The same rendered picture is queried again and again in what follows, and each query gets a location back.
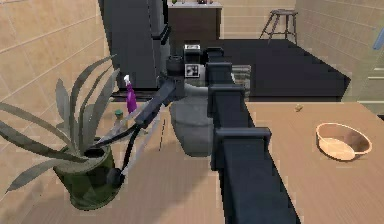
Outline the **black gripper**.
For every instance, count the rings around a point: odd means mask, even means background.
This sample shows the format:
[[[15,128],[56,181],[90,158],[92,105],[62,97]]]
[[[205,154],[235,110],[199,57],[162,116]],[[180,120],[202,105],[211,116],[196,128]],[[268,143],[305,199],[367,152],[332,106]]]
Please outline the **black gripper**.
[[[135,123],[131,127],[118,135],[114,134],[114,126],[112,129],[100,140],[93,143],[84,152],[88,158],[100,157],[103,150],[102,147],[112,144],[117,141],[123,141],[129,137],[129,142],[124,154],[123,165],[121,168],[111,168],[106,177],[108,184],[113,187],[120,187],[128,174],[129,168],[134,164],[136,158],[141,154],[141,151],[146,147],[149,142],[153,131],[157,128],[160,121],[160,116],[157,115],[162,105],[167,106],[173,101],[177,101],[185,96],[184,91],[184,72],[185,63],[182,56],[171,55],[166,60],[166,71],[161,72],[158,76],[158,84],[160,89],[154,94],[153,98],[149,101],[148,105],[139,113],[135,118]],[[124,117],[126,121],[132,117],[132,114]],[[152,124],[148,135],[139,146],[138,151],[131,159],[131,153],[135,144],[135,140],[139,133]]]

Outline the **clear bottle with green cap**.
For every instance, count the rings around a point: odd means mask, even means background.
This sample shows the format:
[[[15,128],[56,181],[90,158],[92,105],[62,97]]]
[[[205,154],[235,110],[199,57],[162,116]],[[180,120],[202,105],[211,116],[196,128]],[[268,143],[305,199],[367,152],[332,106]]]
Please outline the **clear bottle with green cap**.
[[[117,109],[115,112],[116,120],[114,122],[114,134],[118,135],[128,129],[127,121],[124,119],[124,114],[121,109]]]

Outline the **purple spray bottle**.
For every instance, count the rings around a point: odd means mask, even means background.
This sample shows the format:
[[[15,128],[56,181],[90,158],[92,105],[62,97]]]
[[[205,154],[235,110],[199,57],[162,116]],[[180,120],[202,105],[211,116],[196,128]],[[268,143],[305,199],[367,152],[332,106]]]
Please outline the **purple spray bottle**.
[[[134,112],[137,109],[136,95],[130,82],[130,76],[124,76],[124,82],[126,85],[126,106],[129,113]]]

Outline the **house plant in green pot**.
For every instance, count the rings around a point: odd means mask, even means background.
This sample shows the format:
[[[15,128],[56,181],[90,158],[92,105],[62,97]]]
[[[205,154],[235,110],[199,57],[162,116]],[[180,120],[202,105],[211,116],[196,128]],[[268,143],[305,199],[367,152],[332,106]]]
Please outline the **house plant in green pot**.
[[[108,75],[95,103],[91,104],[88,99],[81,104],[77,103],[80,90],[88,77],[109,59],[105,57],[86,67],[70,91],[64,87],[61,80],[56,83],[56,106],[62,119],[57,125],[52,125],[19,107],[0,102],[0,111],[30,121],[64,142],[61,149],[55,150],[0,121],[1,137],[26,151],[46,158],[44,162],[19,174],[8,187],[10,191],[25,186],[51,169],[68,191],[71,204],[79,210],[95,210],[114,199],[119,189],[107,182],[107,174],[115,166],[111,146],[98,146],[96,131],[110,102],[114,81],[119,72],[115,70]]]

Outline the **black fridge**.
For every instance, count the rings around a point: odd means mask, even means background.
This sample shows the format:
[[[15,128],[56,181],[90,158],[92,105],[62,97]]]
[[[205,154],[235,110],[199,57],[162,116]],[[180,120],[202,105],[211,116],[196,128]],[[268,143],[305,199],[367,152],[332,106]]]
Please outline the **black fridge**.
[[[170,55],[169,41],[153,40],[168,24],[167,0],[97,0],[119,89],[130,76],[135,90],[154,90]]]

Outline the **grey striped block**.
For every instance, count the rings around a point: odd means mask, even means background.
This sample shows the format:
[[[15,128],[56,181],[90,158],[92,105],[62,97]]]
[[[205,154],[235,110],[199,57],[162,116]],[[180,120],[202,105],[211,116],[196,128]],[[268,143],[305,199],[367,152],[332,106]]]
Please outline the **grey striped block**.
[[[232,76],[236,84],[244,86],[245,97],[248,98],[250,95],[251,66],[250,65],[233,65]]]

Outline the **dark cabinet with white top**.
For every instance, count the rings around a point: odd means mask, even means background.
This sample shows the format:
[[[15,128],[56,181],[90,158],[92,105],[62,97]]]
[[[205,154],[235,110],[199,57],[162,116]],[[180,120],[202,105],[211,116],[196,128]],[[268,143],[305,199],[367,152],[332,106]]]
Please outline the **dark cabinet with white top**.
[[[168,2],[169,24],[172,27],[170,45],[177,51],[184,44],[216,41],[220,38],[221,11],[217,0],[177,0]]]

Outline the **dark wooden stool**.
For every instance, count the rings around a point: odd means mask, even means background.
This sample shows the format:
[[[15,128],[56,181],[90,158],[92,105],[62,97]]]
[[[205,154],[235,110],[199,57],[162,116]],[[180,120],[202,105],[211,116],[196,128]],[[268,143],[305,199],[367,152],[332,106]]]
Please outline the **dark wooden stool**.
[[[282,35],[285,39],[288,39],[288,36],[292,35],[294,37],[294,43],[297,43],[297,15],[298,12],[293,9],[271,10],[259,38],[262,38],[264,34],[267,34],[268,42],[271,42],[272,37],[277,34],[276,27],[280,18],[285,17],[285,30],[282,32]]]

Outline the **beige round bowl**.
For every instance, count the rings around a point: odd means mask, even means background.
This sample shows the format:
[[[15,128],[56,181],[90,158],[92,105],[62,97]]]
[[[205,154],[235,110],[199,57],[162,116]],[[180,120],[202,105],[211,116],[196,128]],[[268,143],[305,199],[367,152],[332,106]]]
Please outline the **beige round bowl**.
[[[365,134],[340,123],[321,123],[315,133],[318,149],[338,161],[353,161],[369,153],[373,147]]]

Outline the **blue bar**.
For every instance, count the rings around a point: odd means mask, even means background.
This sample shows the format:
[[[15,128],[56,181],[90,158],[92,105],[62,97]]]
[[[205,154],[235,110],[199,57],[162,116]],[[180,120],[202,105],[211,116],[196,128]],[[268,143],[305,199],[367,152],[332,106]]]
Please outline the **blue bar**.
[[[384,45],[384,27],[378,33],[377,38],[373,43],[372,49],[380,50],[383,45]]]

